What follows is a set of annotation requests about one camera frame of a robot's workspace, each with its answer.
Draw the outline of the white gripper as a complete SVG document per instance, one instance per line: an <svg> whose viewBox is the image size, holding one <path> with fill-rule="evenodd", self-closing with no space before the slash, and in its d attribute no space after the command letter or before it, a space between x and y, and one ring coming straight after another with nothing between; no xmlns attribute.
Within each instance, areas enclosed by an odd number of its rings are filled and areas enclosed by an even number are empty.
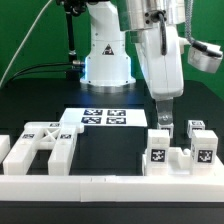
<svg viewBox="0 0 224 224"><path fill-rule="evenodd" d="M183 93L184 81L177 29L166 27L167 53L161 53L162 39L158 25L151 29L132 32L140 68L156 102L158 123L168 125L173 122L173 100Z"/></svg>

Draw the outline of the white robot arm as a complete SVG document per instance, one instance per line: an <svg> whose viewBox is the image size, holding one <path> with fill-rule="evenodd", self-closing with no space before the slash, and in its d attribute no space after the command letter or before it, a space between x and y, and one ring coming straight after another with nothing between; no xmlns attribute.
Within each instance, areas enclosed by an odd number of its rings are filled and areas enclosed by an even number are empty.
<svg viewBox="0 0 224 224"><path fill-rule="evenodd" d="M184 0L93 0L91 51L81 82L99 91L131 85L131 59L125 34L131 35L141 71L156 101L158 124L173 123L173 99L183 93L180 42L176 26L185 21Z"/></svg>

